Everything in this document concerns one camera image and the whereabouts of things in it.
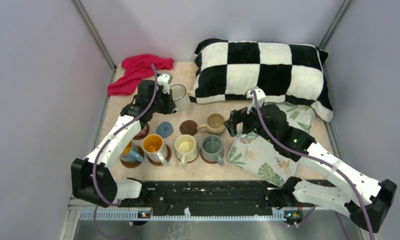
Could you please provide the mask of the white dark-rimmed mug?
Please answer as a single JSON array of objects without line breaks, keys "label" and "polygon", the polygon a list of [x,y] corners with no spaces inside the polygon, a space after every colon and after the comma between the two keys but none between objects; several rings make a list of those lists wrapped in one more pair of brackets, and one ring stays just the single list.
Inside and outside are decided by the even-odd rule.
[{"label": "white dark-rimmed mug", "polygon": [[191,101],[186,87],[182,84],[170,86],[172,91],[172,100],[176,105],[177,112],[183,112],[190,108]]}]

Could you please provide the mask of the beige ceramic mug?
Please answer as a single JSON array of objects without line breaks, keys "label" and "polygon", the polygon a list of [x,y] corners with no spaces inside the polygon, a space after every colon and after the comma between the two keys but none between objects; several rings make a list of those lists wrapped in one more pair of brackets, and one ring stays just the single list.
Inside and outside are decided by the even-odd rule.
[{"label": "beige ceramic mug", "polygon": [[221,135],[225,131],[224,117],[219,113],[209,115],[206,122],[197,126],[198,131],[207,132],[213,135]]}]

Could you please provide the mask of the blue-grey apple coaster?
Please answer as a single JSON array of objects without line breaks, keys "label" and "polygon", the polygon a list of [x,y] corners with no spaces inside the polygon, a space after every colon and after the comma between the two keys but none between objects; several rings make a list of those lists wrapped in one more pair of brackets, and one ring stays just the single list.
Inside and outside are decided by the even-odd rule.
[{"label": "blue-grey apple coaster", "polygon": [[163,139],[168,138],[174,132],[174,128],[170,122],[164,121],[160,123],[156,128],[156,134],[161,136]]}]

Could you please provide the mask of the dark walnut wooden coaster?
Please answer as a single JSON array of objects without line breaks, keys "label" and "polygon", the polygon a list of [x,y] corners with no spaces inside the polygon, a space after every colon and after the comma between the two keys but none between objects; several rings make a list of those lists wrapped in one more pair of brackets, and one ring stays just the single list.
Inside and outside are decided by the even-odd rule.
[{"label": "dark walnut wooden coaster", "polygon": [[198,132],[198,124],[193,120],[185,120],[181,123],[179,130],[182,135],[194,136]]},{"label": "dark walnut wooden coaster", "polygon": [[145,125],[145,127],[133,139],[134,140],[141,140],[141,139],[145,138],[149,134],[149,131],[150,131],[150,126],[147,123]]}]

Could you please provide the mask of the grey ceramic mug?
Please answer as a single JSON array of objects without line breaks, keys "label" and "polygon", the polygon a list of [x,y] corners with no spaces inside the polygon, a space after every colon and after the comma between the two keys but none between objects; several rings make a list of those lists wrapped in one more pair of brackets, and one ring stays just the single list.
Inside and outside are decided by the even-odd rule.
[{"label": "grey ceramic mug", "polygon": [[219,136],[210,134],[206,136],[201,143],[201,154],[211,162],[217,161],[220,166],[224,165],[224,148],[223,142]]}]

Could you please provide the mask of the orange cup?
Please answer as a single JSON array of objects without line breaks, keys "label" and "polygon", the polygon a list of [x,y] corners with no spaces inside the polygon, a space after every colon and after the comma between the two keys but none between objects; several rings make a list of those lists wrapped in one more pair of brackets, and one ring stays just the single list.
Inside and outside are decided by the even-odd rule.
[{"label": "orange cup", "polygon": [[154,153],[160,150],[163,144],[165,144],[165,142],[161,136],[157,134],[151,134],[143,140],[142,148],[145,153],[146,151]]}]

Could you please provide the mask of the amber wooden coaster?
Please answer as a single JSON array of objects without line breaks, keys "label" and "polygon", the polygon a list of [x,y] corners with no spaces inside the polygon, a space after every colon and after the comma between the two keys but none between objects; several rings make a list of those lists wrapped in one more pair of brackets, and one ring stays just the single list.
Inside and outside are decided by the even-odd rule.
[{"label": "amber wooden coaster", "polygon": [[195,161],[199,157],[199,155],[200,152],[198,148],[195,148],[190,152],[180,152],[178,150],[176,151],[176,157],[183,166]]},{"label": "amber wooden coaster", "polygon": [[201,157],[201,159],[202,159],[205,163],[208,163],[208,164],[218,164],[217,161],[208,161],[208,160],[206,160],[206,159],[203,157],[203,155],[201,154],[201,152],[200,152],[200,157]]},{"label": "amber wooden coaster", "polygon": [[155,166],[163,166],[163,165],[168,165],[168,162],[170,161],[171,158],[171,149],[167,144],[163,144],[160,148],[160,150],[156,152],[148,152],[147,153],[147,158]]}]

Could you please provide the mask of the cream ceramic mug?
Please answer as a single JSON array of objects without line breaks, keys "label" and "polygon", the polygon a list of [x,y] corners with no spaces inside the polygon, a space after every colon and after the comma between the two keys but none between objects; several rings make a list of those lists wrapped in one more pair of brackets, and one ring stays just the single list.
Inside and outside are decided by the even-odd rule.
[{"label": "cream ceramic mug", "polygon": [[180,151],[182,153],[187,153],[195,148],[198,148],[197,142],[195,138],[191,135],[184,134],[178,137],[175,141],[175,150]]}]

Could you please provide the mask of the blue mug yellow inside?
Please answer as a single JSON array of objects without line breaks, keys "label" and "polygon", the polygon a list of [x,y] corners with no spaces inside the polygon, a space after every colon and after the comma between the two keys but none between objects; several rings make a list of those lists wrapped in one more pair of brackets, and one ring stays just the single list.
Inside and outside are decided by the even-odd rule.
[{"label": "blue mug yellow inside", "polygon": [[144,161],[144,151],[134,141],[131,141],[120,155],[124,165],[140,165]]}]

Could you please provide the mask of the brown wooden coaster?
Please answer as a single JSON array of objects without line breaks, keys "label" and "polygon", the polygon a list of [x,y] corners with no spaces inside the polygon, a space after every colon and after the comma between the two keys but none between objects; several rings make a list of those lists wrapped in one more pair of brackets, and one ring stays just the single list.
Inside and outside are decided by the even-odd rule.
[{"label": "brown wooden coaster", "polygon": [[136,149],[132,148],[127,154],[121,155],[120,162],[127,168],[135,168],[143,163],[144,158],[144,150],[137,145]]}]

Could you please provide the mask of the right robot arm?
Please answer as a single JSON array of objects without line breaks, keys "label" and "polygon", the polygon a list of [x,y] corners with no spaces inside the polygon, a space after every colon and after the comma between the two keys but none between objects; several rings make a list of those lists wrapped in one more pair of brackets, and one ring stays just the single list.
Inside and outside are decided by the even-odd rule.
[{"label": "right robot arm", "polygon": [[289,177],[280,189],[271,191],[272,206],[319,205],[349,217],[366,231],[379,232],[394,201],[397,185],[393,181],[368,177],[335,157],[314,137],[290,126],[286,113],[275,104],[259,110],[245,107],[231,111],[224,122],[230,136],[237,134],[238,124],[243,125],[243,134],[257,134],[282,156],[313,169],[332,184],[324,186]]}]

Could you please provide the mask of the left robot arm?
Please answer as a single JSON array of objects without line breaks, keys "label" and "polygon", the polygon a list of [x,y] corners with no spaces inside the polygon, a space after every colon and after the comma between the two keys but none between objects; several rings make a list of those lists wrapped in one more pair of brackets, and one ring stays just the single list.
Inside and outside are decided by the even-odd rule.
[{"label": "left robot arm", "polygon": [[125,147],[155,113],[168,115],[176,112],[169,85],[171,81],[169,74],[160,74],[156,80],[142,80],[133,101],[121,110],[112,130],[86,157],[73,161],[71,185],[74,197],[103,208],[126,199],[137,207],[146,204],[148,193],[142,189],[140,181],[115,180],[111,170]]}]

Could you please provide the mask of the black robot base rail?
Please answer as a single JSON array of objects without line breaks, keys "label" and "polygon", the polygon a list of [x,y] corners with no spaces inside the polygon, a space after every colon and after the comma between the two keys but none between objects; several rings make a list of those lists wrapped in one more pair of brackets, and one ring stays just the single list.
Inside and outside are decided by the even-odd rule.
[{"label": "black robot base rail", "polygon": [[283,198],[279,188],[262,180],[146,181],[138,198],[121,201],[122,208],[149,208],[154,216],[270,216],[276,210],[305,207]]}]

